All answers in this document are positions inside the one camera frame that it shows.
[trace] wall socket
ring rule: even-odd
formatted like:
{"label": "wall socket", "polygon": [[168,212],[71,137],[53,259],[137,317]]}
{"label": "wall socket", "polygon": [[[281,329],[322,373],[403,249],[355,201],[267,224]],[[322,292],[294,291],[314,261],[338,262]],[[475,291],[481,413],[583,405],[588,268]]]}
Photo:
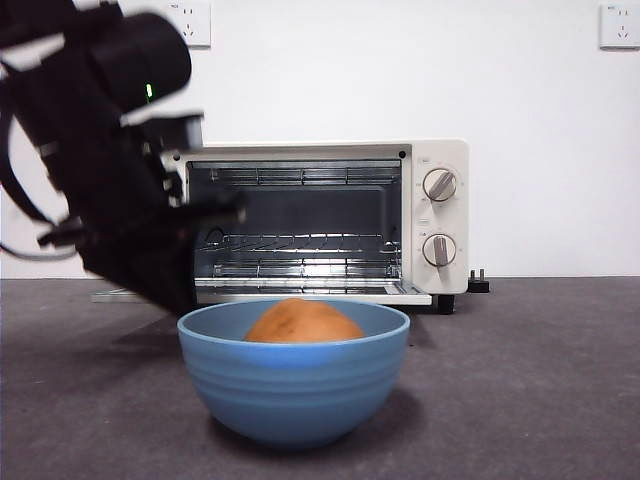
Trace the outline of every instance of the wall socket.
{"label": "wall socket", "polygon": [[211,5],[209,2],[174,1],[165,5],[167,19],[173,23],[190,47],[211,46]]}
{"label": "wall socket", "polygon": [[640,48],[640,3],[600,5],[600,48]]}

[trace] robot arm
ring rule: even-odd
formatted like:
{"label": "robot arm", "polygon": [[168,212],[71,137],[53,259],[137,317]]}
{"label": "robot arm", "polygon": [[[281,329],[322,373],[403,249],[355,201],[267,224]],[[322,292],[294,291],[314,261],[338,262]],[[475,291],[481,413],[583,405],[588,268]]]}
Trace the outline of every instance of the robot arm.
{"label": "robot arm", "polygon": [[[123,17],[110,3],[78,11],[71,0],[0,0],[0,18],[0,48],[65,37],[62,49],[30,70],[3,63],[8,75],[0,82],[0,176],[23,212],[51,224],[39,243],[74,245],[86,270],[176,314],[190,311],[195,232],[203,223],[237,221],[242,201],[179,205],[181,179],[165,171],[160,154],[200,146],[191,134],[198,115],[121,124],[124,114],[186,85],[191,62],[181,36],[162,17]],[[69,217],[59,225],[13,175],[12,117],[67,198]]]}

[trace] toaster oven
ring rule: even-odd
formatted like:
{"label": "toaster oven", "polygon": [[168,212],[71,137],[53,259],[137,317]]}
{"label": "toaster oven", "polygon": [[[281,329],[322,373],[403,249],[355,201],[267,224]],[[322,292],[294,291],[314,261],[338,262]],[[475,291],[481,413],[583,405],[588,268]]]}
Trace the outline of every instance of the toaster oven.
{"label": "toaster oven", "polygon": [[247,200],[243,223],[198,236],[200,304],[304,296],[430,305],[438,295],[451,310],[467,289],[464,141],[214,144],[165,163],[187,202],[229,192]]}

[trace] blue bowl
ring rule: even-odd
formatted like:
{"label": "blue bowl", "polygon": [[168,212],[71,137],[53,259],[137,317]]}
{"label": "blue bowl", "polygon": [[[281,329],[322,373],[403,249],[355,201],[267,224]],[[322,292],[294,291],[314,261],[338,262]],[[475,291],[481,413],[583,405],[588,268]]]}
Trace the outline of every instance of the blue bowl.
{"label": "blue bowl", "polygon": [[371,303],[326,300],[366,336],[317,343],[242,340],[274,300],[225,303],[178,322],[195,389],[231,430],[279,449],[333,442],[378,410],[404,356],[409,317]]}

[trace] oven control knob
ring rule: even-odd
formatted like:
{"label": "oven control knob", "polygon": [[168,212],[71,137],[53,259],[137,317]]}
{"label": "oven control knob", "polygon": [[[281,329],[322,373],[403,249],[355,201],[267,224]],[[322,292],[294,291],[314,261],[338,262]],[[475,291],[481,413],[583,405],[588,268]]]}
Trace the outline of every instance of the oven control knob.
{"label": "oven control knob", "polygon": [[434,267],[446,267],[456,256],[456,243],[448,235],[431,235],[422,245],[422,254]]}
{"label": "oven control knob", "polygon": [[456,176],[446,168],[436,168],[424,176],[424,193],[434,202],[444,202],[456,193]]}

